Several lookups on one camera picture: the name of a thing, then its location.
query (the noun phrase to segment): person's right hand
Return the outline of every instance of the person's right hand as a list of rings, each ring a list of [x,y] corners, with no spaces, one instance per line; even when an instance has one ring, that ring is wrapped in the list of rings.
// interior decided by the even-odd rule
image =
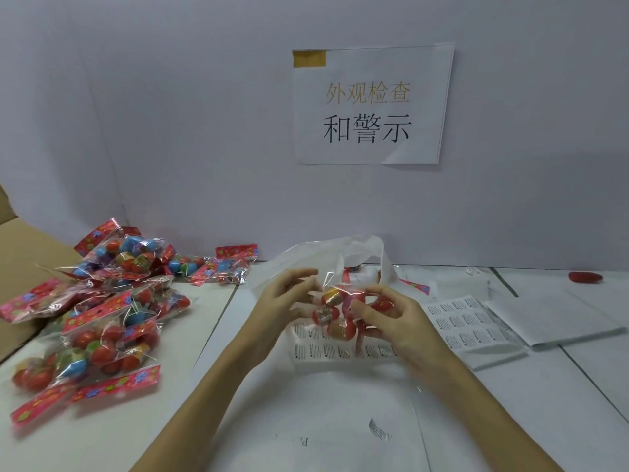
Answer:
[[[379,313],[362,301],[352,301],[352,313],[375,327],[368,328],[366,336],[389,341],[428,386],[436,386],[445,368],[460,363],[416,300],[384,285],[370,285],[365,290],[384,295],[394,304],[387,312]]]

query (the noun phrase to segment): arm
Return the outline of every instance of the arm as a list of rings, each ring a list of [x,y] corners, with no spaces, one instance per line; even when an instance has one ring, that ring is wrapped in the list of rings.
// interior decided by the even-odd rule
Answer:
[[[366,334],[393,344],[467,428],[495,472],[562,472],[447,347],[417,301],[382,285],[367,291],[389,297],[395,306],[385,315],[352,301],[352,311],[374,326]]]
[[[301,315],[291,307],[314,301],[309,293],[321,287],[313,276],[301,278],[316,273],[317,269],[287,270],[264,289],[240,332],[130,472],[199,470],[240,383],[269,355],[286,325]]]

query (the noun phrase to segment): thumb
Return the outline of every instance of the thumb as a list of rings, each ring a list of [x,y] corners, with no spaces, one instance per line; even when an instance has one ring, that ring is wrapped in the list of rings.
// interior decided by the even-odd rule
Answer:
[[[382,313],[378,313],[376,310],[366,305],[362,301],[352,300],[352,314],[359,318],[362,318],[366,324],[375,326],[384,334],[387,334],[395,321]]]
[[[309,303],[308,293],[318,290],[319,287],[316,282],[316,276],[310,276],[304,279],[301,283],[296,284],[282,296],[280,299],[284,302],[286,308],[290,308],[293,303],[301,301],[302,303]]]

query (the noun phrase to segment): hand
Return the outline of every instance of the hand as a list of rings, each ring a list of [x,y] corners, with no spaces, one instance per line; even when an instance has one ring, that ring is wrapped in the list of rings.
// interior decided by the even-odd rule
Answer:
[[[428,386],[436,386],[447,366],[460,363],[417,301],[384,285],[370,285],[365,290],[384,295],[394,304],[385,313],[379,313],[362,301],[352,301],[352,312],[375,327],[368,328],[365,335],[389,341]]]
[[[234,342],[243,345],[254,368],[269,355],[288,323],[309,317],[312,311],[292,308],[295,303],[316,303],[311,291],[321,291],[316,268],[285,270],[263,290],[260,299]]]

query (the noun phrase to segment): blue flower print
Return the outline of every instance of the blue flower print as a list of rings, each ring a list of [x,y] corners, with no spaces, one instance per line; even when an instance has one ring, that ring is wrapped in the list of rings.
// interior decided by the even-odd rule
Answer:
[[[85,397],[93,398],[95,396],[98,396],[100,392],[101,392],[100,388],[92,389],[89,393],[85,394]]]
[[[138,373],[138,375],[135,377],[135,383],[140,384],[142,381],[146,379],[147,376],[148,376],[148,371],[142,371],[141,373]]]

